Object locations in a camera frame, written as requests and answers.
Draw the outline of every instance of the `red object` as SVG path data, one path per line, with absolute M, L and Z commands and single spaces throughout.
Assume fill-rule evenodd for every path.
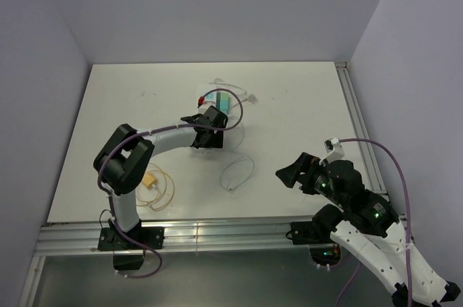
M 204 103 L 204 96 L 201 96 L 200 99 L 197 100 L 197 107 L 199 108 Z

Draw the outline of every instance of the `white table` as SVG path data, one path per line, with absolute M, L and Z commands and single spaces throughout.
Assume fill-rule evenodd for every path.
M 285 188 L 275 171 L 303 151 L 323 155 L 327 138 L 354 136 L 334 63 L 105 64 L 93 66 L 48 222 L 98 220 L 108 201 L 96 186 L 93 160 L 113 131 L 122 123 L 137 129 L 163 127 L 195 114 L 197 87 L 217 77 L 258 98 L 256 104 L 244 103 L 246 136 L 239 147 L 255 161 L 255 174 L 227 192 L 220 188 L 218 176 L 233 156 L 198 154 L 191 148 L 161 154 L 155 163 L 174 178 L 176 194 L 162 211 L 139 209 L 140 217 L 304 216 L 327 204 L 321 196 Z M 237 128 L 226 139 L 239 134 Z M 346 144 L 344 150 L 369 187 L 359 146 Z

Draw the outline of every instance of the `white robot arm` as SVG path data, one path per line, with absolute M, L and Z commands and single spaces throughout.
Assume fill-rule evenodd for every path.
M 151 142 L 153 145 L 154 149 L 151 153 L 151 157 L 154 157 L 155 155 L 159 155 L 172 149 L 192 146 L 196 139 L 196 135 L 197 133 L 194 128 L 183 127 L 178 130 L 150 135 L 145 138 L 145 140 Z M 135 189 L 129 193 L 121 195 L 117 195 L 113 190 L 112 199 L 114 214 L 119 226 L 124 232 L 130 231 L 140 222 L 140 218 L 137 213 Z
M 413 307 L 438 307 L 455 300 L 459 287 L 436 274 L 414 243 L 407 248 L 404 226 L 391 204 L 366 190 L 353 163 L 341 160 L 339 140 L 327 140 L 325 146 L 322 159 L 302 153 L 294 164 L 276 172 L 288 188 L 299 182 L 303 193 L 324 195 L 335 204 L 323 207 L 306 228 L 293 232 L 293 243 L 329 239 L 342 245 L 383 283 L 396 307 L 407 306 L 405 251 L 410 250 Z
M 100 251 L 162 248 L 163 228 L 142 227 L 137 213 L 135 188 L 150 159 L 175 148 L 222 148 L 224 131 L 237 125 L 226 127 L 228 117 L 214 106 L 209 106 L 204 114 L 181 120 L 183 123 L 178 125 L 144 132 L 128 124 L 120 125 L 95 158 L 98 186 L 108 194 L 112 215 L 110 227 L 101 230 Z M 143 256 L 115 256 L 113 260 L 117 271 L 136 270 L 142 263 Z

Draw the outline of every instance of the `yellow cable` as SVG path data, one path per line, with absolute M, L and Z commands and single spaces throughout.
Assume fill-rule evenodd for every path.
M 164 189 L 162 191 L 158 190 L 158 194 L 156 195 L 156 197 L 154 199 L 152 199 L 152 200 L 149 200 L 149 201 L 146 201 L 146 200 L 143 200 L 142 198 L 140 198 L 139 195 L 138 195 L 138 189 L 137 189 L 135 191 L 135 196 L 136 196 L 137 200 L 142 203 L 142 204 L 137 204 L 137 206 L 139 206 L 139 207 L 149 207 L 150 209 L 152 209 L 154 211 L 160 211 L 160 210 L 166 208 L 172 202 L 172 200 L 174 199 L 175 183 L 174 183 L 174 180 L 172 179 L 172 177 L 169 175 L 169 173 L 163 171 L 162 168 L 160 168 L 157 164 L 154 164 L 153 162 L 150 162 L 149 165 L 154 167 L 153 169 L 148 170 L 149 173 L 153 173 L 153 174 L 161 173 L 163 175 L 163 177 L 164 177 Z M 158 203 L 166 195 L 167 179 L 169 179 L 171 181 L 171 183 L 172 183 L 172 195 L 171 195 L 170 199 L 164 205 L 159 206 L 158 208 L 153 208 L 153 205 Z

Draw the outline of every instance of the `gray wall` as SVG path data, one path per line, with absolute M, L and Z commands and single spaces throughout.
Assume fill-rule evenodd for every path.
M 404 168 L 412 230 L 426 259 L 463 284 L 463 0 L 381 0 L 351 74 L 370 135 Z M 378 152 L 392 201 L 394 165 Z
M 92 63 L 349 60 L 379 0 L 54 0 Z
M 0 0 L 0 306 L 14 306 L 88 63 L 50 0 Z

